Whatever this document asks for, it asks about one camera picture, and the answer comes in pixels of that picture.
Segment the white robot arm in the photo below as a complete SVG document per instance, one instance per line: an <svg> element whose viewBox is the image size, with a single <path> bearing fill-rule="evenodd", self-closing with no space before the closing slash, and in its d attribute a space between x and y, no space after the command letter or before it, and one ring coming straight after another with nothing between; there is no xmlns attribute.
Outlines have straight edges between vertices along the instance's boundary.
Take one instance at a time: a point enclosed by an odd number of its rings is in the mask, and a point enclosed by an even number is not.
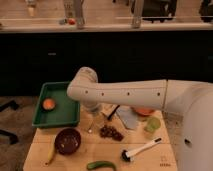
<svg viewBox="0 0 213 171"><path fill-rule="evenodd" d="M100 83L95 70L82 67L67 95L87 108L108 103L181 115L178 171L213 171L213 83L166 79Z"/></svg>

